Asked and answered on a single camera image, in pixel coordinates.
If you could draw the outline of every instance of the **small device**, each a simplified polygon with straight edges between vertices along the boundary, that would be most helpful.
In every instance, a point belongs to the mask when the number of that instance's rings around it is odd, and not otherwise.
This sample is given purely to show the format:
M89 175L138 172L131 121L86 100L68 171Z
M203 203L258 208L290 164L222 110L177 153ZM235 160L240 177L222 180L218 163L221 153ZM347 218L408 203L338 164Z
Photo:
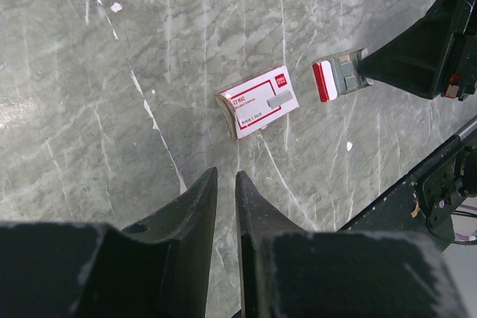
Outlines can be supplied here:
M358 74L358 62L367 56L367 49L333 55L313 64L321 102L333 101L339 96L374 84L374 80Z

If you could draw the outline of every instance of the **concrete floor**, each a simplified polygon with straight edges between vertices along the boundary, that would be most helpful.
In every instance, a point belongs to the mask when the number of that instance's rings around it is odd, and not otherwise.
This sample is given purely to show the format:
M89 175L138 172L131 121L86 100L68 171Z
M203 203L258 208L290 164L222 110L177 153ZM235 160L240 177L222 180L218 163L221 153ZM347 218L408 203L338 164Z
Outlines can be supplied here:
M375 51L433 1L0 0L0 218L122 228L217 166L207 316L231 316L237 170L295 223L333 231L477 113L477 97L381 83L319 101L313 60ZM300 108L232 141L213 94L283 63Z

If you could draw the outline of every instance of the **cable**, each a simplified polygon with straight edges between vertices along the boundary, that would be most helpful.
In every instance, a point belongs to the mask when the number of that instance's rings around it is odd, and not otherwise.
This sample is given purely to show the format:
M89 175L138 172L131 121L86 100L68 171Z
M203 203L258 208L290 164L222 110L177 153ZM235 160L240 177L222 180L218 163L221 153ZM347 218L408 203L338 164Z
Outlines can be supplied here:
M460 211L456 211L456 212L457 212L457 216L468 216L468 215L464 215L464 214L474 215L474 214L469 213L469 212L460 212ZM434 236L435 238L437 238L441 241L447 242L449 244L455 244L455 245L461 245L461 246L475 246L475 245L477 245L477 240L474 240L474 241L456 241L456 240L450 240L448 238L442 238L441 236L437 235L434 231L432 231L432 228L429 225L429 220L427 220L427 219L426 219L426 226L427 226L427 229L429 230L429 232L431 233L432 236Z

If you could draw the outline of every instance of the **white paint chip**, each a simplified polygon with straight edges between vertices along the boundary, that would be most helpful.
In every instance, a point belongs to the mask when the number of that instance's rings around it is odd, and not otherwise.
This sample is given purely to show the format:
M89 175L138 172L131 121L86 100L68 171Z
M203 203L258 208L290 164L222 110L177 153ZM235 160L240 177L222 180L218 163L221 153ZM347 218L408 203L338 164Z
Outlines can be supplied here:
M111 5L111 10L114 11L115 13L119 12L122 9L122 5L119 3L114 3Z

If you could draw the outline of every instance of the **marble surface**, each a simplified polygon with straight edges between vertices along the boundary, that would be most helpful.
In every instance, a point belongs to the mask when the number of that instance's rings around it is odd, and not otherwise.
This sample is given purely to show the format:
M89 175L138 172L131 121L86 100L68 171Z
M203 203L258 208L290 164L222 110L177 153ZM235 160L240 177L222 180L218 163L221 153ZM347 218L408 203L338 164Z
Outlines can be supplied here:
M237 170L333 231L477 113L381 83L319 102L313 60L374 51L433 1L0 0L0 218L122 228L217 166L207 316L230 317ZM232 141L214 92L283 63L301 107Z

